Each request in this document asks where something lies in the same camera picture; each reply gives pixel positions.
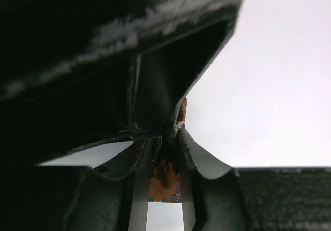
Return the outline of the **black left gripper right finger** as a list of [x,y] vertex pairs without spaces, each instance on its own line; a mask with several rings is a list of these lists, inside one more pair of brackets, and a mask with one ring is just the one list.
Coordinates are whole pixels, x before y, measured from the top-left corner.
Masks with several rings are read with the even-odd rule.
[[185,230],[330,230],[330,168],[233,168],[177,140]]

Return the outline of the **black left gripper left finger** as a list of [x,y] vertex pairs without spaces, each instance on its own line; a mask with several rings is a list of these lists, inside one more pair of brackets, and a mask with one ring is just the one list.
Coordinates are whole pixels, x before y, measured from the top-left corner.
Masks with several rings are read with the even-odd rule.
[[145,230],[156,139],[97,168],[1,169],[1,230]]

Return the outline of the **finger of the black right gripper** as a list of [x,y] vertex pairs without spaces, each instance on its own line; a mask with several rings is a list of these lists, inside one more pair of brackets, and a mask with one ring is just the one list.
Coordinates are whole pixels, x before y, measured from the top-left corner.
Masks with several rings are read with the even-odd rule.
[[243,0],[1,0],[1,163],[170,130]]

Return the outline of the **orange floral tie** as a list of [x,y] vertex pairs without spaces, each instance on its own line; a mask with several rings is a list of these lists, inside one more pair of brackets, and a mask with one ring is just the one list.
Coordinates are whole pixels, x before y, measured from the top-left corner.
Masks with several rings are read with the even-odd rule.
[[186,108],[187,99],[184,98],[172,129],[156,139],[149,187],[150,202],[179,203],[182,200],[177,135],[184,126]]

